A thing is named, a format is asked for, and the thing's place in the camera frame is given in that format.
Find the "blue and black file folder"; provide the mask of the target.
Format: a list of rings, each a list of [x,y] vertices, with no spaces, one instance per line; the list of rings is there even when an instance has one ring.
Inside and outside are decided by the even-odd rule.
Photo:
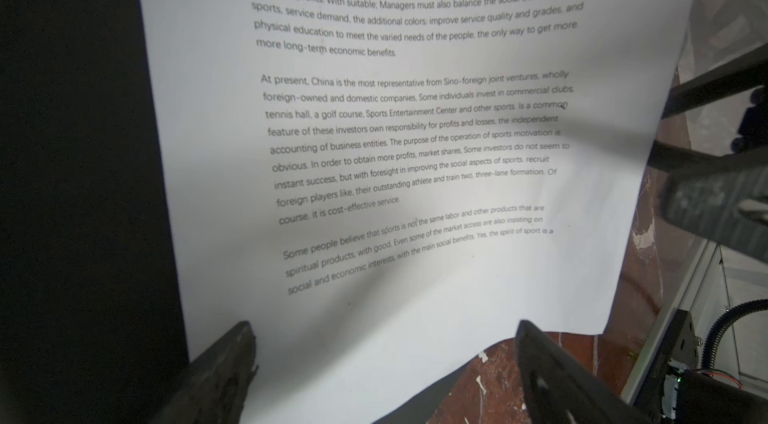
[[[1,0],[5,423],[146,423],[186,368],[157,1]]]

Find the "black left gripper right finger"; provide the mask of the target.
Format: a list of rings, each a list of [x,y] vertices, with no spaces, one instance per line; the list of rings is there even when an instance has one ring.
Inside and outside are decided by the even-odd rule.
[[[648,423],[528,320],[516,334],[517,366],[533,423]]]

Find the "white printed paper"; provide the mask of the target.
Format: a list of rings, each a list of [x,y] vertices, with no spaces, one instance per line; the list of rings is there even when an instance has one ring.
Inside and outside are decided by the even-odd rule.
[[[692,0],[140,0],[188,349],[371,423],[609,320]]]

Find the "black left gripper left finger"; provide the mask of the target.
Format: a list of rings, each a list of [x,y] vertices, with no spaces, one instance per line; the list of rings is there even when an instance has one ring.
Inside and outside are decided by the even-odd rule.
[[[257,374],[251,325],[233,326],[177,377],[151,423],[238,424]]]

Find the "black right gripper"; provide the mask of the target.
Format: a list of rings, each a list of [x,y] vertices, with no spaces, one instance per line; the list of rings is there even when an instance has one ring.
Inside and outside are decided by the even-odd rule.
[[[762,262],[767,260],[767,211],[746,203],[767,203],[767,48],[764,44],[672,87],[665,103],[662,119],[762,86],[750,95],[731,142],[734,154],[659,149],[659,170],[667,174],[660,193],[663,219]]]

